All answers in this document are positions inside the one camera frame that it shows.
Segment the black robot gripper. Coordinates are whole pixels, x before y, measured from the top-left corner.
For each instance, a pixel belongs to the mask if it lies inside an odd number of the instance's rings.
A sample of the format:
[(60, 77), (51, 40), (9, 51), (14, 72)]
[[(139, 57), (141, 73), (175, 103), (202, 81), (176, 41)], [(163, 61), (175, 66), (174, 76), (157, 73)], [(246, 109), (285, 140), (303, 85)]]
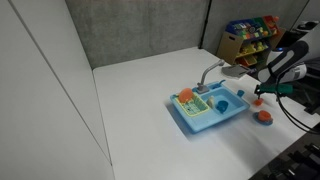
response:
[(261, 95), (266, 92), (267, 92), (267, 86), (265, 84), (257, 85), (254, 90), (254, 93), (257, 94), (258, 99), (260, 99)]

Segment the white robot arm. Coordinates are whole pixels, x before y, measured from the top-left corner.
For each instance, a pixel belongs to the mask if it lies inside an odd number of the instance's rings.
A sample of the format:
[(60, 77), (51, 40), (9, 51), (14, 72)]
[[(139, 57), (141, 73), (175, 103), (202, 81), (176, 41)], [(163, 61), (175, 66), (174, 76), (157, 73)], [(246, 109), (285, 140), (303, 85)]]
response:
[(311, 69), (319, 69), (320, 44), (316, 41), (299, 40), (286, 48), (279, 56), (258, 72), (254, 93), (283, 95), (281, 83), (304, 78)]

